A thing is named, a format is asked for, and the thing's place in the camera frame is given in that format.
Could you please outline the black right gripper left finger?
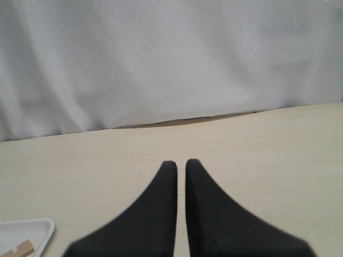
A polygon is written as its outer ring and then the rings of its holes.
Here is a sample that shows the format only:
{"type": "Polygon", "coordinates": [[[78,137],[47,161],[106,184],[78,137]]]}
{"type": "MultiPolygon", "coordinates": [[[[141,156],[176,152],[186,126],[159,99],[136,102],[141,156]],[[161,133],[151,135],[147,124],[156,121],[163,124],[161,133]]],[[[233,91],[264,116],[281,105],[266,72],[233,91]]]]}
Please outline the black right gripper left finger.
{"type": "Polygon", "coordinates": [[[177,222],[177,166],[164,161],[148,187],[123,213],[64,256],[173,256],[177,222]]]}

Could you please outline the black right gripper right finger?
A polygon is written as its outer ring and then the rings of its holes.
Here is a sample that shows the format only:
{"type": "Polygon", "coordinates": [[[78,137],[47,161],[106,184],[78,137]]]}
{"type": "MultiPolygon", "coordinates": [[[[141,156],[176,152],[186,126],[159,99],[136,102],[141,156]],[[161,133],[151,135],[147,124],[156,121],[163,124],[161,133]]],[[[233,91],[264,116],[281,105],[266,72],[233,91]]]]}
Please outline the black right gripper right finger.
{"type": "Polygon", "coordinates": [[[201,162],[185,167],[185,217],[191,256],[315,256],[310,245],[233,200],[201,162]]]}

